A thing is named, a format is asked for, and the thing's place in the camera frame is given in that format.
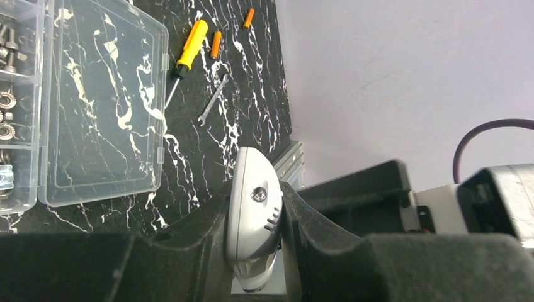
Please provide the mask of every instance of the white plastic part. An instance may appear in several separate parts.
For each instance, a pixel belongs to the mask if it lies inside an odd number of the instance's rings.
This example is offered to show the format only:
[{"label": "white plastic part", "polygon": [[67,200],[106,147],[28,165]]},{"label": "white plastic part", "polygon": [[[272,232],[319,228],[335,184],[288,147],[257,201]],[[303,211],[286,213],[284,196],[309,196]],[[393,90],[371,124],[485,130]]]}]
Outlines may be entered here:
[{"label": "white plastic part", "polygon": [[[258,188],[267,194],[264,201],[253,198]],[[226,252],[245,292],[262,290],[271,277],[281,237],[278,222],[281,211],[282,196],[275,169],[260,151],[241,147],[234,167]]]},{"label": "white plastic part", "polygon": [[427,206],[430,209],[436,234],[468,234],[456,190],[457,185],[451,184],[415,194],[418,206]]}]

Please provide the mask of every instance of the black countertop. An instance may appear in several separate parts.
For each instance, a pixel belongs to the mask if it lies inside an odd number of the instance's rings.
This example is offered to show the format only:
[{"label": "black countertop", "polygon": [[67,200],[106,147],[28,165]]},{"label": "black countertop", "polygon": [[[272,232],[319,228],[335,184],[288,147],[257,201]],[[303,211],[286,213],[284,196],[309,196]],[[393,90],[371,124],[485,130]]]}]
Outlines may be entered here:
[{"label": "black countertop", "polygon": [[[229,194],[237,150],[256,147],[274,159],[292,132],[285,75],[273,0],[153,1],[134,4],[169,30],[171,67],[181,55],[191,25],[209,25],[201,54],[193,63],[165,117],[162,184],[154,192],[51,208],[37,203],[21,215],[0,216],[0,232],[140,232],[152,234]],[[252,28],[241,28],[249,8]],[[222,32],[220,60],[209,58],[213,33]],[[223,74],[231,80],[205,126],[195,121]],[[169,71],[168,87],[173,83]]]}]

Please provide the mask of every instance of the nut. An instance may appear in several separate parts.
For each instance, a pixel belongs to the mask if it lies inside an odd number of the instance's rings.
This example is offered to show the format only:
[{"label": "nut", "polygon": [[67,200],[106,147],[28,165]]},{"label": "nut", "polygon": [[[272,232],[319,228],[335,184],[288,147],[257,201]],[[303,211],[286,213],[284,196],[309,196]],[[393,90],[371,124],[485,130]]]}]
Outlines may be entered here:
[{"label": "nut", "polygon": [[16,105],[16,98],[9,92],[0,92],[0,108],[11,109]]},{"label": "nut", "polygon": [[0,140],[10,140],[15,136],[15,128],[10,124],[0,123]]},{"label": "nut", "polygon": [[13,121],[13,112],[5,111],[4,112],[4,121]]}]

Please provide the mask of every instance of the screwdriver shaft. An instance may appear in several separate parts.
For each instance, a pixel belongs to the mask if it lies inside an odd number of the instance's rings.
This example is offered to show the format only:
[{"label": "screwdriver shaft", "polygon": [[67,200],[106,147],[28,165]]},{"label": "screwdriver shaft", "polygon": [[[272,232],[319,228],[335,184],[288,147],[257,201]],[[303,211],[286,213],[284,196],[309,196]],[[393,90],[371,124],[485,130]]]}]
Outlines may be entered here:
[{"label": "screwdriver shaft", "polygon": [[167,106],[169,106],[169,103],[171,102],[171,99],[173,98],[174,96],[174,92],[176,91],[176,88],[178,87],[178,83],[180,82],[180,78],[177,78],[176,79],[176,82],[174,82],[174,86],[173,88],[171,89],[171,93],[169,94],[169,96],[167,97],[167,101],[165,102],[165,108],[167,108]]}]

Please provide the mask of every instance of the wrench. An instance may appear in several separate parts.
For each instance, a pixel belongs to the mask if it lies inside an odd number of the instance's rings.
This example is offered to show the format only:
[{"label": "wrench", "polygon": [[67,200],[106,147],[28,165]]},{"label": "wrench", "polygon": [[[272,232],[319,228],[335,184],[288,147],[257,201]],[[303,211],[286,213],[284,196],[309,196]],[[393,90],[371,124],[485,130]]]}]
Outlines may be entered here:
[{"label": "wrench", "polygon": [[208,116],[208,113],[210,112],[211,108],[215,104],[215,101],[217,100],[220,92],[222,91],[222,88],[226,85],[226,83],[228,83],[228,81],[230,81],[230,76],[228,74],[225,74],[222,77],[222,80],[220,81],[220,84],[217,90],[215,90],[215,93],[213,94],[212,99],[208,103],[208,106],[206,106],[206,109],[204,109],[204,112],[202,113],[202,115],[200,115],[196,119],[197,121],[201,123],[200,126],[204,126],[204,124],[206,123],[206,117]]}]

